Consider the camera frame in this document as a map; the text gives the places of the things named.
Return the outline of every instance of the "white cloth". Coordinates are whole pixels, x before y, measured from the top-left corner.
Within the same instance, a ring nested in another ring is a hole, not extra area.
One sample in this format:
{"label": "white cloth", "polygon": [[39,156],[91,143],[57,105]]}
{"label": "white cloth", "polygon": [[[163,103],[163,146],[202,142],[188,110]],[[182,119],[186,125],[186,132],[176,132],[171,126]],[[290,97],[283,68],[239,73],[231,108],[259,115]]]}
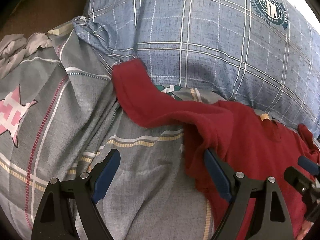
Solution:
{"label": "white cloth", "polygon": [[6,35],[0,42],[0,79],[14,70],[23,60],[35,53],[39,47],[52,47],[44,33],[34,33],[28,40],[23,34]]}

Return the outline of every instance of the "red dotted stripe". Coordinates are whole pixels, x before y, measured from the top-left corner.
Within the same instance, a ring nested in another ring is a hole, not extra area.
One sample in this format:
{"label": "red dotted stripe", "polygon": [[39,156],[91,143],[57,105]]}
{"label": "red dotted stripe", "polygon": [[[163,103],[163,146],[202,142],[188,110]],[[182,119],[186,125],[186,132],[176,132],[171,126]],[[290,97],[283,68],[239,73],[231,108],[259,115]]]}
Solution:
{"label": "red dotted stripe", "polygon": [[57,47],[57,55],[58,55],[58,57],[59,57],[60,47],[61,47],[61,45],[58,45],[58,47]]}
{"label": "red dotted stripe", "polygon": [[25,206],[24,206],[24,212],[25,212],[27,224],[28,224],[30,229],[32,229],[32,225],[31,225],[31,222],[30,222],[30,219],[29,219],[28,210],[29,210],[30,174],[31,174],[31,167],[32,167],[33,157],[35,155],[35,151],[36,151],[36,148],[37,148],[37,145],[38,145],[42,130],[43,130],[44,126],[45,126],[45,123],[47,122],[47,119],[48,119],[49,114],[50,114],[50,112],[52,110],[52,107],[53,107],[53,105],[54,105],[54,103],[55,103],[55,101],[57,99],[57,95],[58,95],[58,93],[59,93],[59,91],[60,91],[60,89],[62,87],[62,84],[65,82],[65,80],[67,78],[68,78],[68,76],[65,76],[61,80],[61,82],[60,82],[60,84],[59,84],[59,86],[58,86],[58,88],[57,88],[57,90],[56,90],[56,92],[54,94],[54,97],[53,97],[53,99],[51,101],[51,104],[50,104],[48,110],[47,110],[47,113],[45,114],[45,116],[44,116],[44,118],[42,120],[41,126],[39,128],[39,131],[38,131],[36,139],[35,139],[35,142],[33,143],[31,154],[30,154],[30,158],[29,158],[28,169],[27,169],[27,182],[26,182],[27,183],[26,184],[26,203],[25,203]]}

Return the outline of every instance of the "red cloth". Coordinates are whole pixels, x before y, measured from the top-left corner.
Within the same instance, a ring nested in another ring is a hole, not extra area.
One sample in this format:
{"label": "red cloth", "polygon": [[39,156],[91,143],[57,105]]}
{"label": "red cloth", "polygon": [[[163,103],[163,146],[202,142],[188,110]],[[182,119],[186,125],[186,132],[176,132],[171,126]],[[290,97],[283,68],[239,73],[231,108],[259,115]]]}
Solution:
{"label": "red cloth", "polygon": [[[137,59],[114,66],[112,79],[120,105],[136,124],[146,128],[183,124],[186,174],[195,178],[197,190],[210,201],[216,227],[228,203],[219,197],[204,166],[203,153],[209,147],[249,178],[276,178],[297,236],[306,207],[301,195],[284,180],[284,171],[294,166],[312,179],[297,165],[298,157],[319,162],[319,150],[304,125],[298,127],[299,136],[278,122],[261,121],[250,107],[240,103],[176,101],[157,90]],[[253,205],[254,200],[250,200],[237,240],[245,238]]]}

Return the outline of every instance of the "pink star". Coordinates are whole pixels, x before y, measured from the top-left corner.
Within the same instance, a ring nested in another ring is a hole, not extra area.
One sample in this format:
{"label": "pink star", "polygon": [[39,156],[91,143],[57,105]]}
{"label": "pink star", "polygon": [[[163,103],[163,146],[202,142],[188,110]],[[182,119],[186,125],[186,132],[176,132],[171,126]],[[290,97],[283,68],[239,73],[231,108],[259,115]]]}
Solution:
{"label": "pink star", "polygon": [[31,103],[21,104],[20,85],[10,92],[5,99],[0,100],[0,135],[9,131],[15,147],[18,147],[17,133],[20,120],[29,107],[36,103],[37,101],[32,100]]}

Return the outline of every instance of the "gray bedsheet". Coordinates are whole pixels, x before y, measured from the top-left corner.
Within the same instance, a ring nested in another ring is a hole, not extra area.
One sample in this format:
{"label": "gray bedsheet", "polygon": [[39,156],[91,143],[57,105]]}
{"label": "gray bedsheet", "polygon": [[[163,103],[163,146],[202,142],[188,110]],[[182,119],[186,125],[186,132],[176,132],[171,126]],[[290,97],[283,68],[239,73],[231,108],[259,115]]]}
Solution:
{"label": "gray bedsheet", "polygon": [[[54,48],[0,80],[0,128],[7,129],[0,135],[0,205],[17,232],[31,238],[50,178],[73,179],[117,148],[120,167],[97,204],[115,240],[209,239],[211,207],[184,173],[182,127],[134,124],[116,100],[106,61],[74,31],[52,39]],[[190,89],[176,94],[193,100]],[[72,211],[87,239],[74,202]]]}

